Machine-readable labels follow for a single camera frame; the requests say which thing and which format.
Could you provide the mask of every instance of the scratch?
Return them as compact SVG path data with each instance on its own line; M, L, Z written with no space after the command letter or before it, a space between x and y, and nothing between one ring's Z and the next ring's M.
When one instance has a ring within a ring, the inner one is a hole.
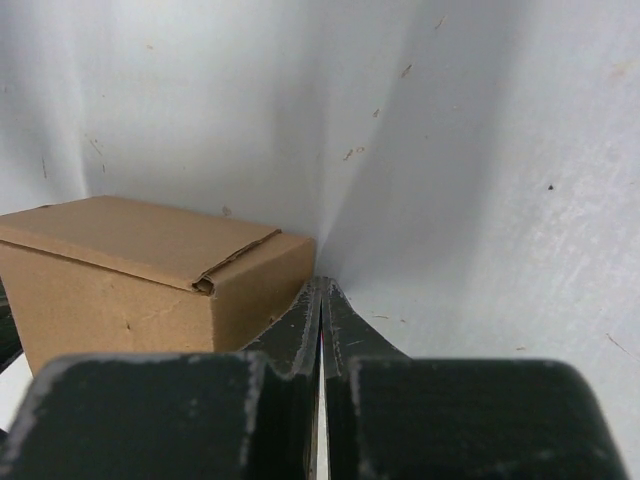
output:
M93 143L93 140L89 139L89 143L95 149L95 151L98 152L98 155L102 156L102 152L98 149L98 147L96 147L96 144Z
M607 338L611 341L611 343L613 343L616 347L618 347L620 350L622 350L624 353L626 353L627 355L629 355L631 358L633 358L636 362L640 363L640 358L636 357L633 353L631 353L629 350L627 350L626 348L624 348L622 345L620 345L618 342L616 342L613 337L611 335L609 335L607 333Z
M444 25L446 21L447 21L447 16L445 15L440 19L440 21L438 22L438 25L436 25L436 28L434 28L434 30L439 29L442 25Z
M400 74L400 78L404 78L407 75L409 75L409 72L411 71L411 67L413 67L412 63L410 63L409 66L402 71L402 73Z

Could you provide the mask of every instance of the cardboard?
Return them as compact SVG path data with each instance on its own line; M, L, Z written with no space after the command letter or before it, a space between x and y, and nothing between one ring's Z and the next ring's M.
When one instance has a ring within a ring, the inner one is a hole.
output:
M89 352L225 352L280 317L314 242L116 197L0 217L0 276L29 366Z

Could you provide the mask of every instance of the box top flap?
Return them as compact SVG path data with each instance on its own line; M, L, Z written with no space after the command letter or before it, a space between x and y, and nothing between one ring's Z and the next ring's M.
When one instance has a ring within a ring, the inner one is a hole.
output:
M210 294L211 272L280 230L118 197L0 217L0 240Z

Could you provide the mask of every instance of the cardboard box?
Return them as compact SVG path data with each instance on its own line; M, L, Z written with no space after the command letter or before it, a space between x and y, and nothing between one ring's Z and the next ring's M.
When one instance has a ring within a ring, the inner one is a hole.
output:
M116 197L0 217L0 277L35 373L86 352L225 352L291 304L314 242Z

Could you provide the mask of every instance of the brown box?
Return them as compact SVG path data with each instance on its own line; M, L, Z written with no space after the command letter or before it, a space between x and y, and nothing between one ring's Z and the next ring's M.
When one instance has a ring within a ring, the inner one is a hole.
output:
M290 305L314 242L116 197L0 217L0 277L31 370L86 352L225 352Z

